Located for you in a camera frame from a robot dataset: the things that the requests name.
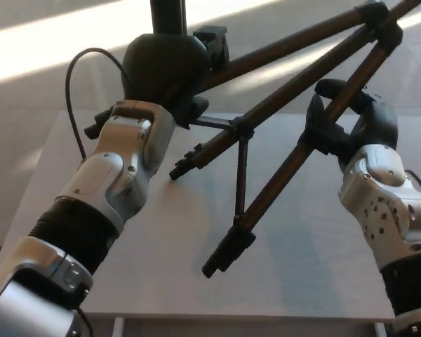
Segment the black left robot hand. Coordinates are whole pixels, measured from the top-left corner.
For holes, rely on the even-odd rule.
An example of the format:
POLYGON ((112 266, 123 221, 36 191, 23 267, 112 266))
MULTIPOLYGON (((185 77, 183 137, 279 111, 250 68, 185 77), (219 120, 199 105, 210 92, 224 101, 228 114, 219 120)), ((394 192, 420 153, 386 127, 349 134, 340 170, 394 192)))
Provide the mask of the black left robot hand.
POLYGON ((123 57, 124 98, 160 105, 189 128, 209 106, 196 96, 199 89, 229 62, 226 33, 226 27, 205 25, 192 35, 140 35, 123 57))

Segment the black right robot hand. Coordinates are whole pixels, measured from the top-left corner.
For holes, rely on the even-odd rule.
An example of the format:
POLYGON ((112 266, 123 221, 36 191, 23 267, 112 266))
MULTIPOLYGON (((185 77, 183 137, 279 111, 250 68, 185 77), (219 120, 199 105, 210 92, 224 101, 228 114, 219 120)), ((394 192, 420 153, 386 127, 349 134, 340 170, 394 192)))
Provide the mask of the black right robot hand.
POLYGON ((364 145, 386 145, 395 150, 399 136, 395 112, 364 91, 349 104, 349 109, 359 116, 350 133, 337 122, 326 121, 322 99, 335 99, 346 85, 347 82, 340 79, 322 79, 316 84, 306 113, 305 129, 299 138, 301 143, 322 154, 336 156, 341 170, 364 145))

